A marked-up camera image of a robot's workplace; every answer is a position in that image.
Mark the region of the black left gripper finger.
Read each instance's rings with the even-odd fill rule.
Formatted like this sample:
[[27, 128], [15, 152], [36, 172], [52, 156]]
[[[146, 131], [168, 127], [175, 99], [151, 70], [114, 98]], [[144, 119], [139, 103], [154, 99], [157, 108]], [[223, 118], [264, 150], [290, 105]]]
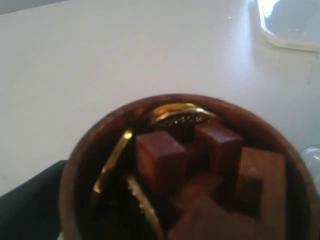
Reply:
[[0, 197], [2, 240], [56, 240], [61, 233], [59, 189], [65, 160]]

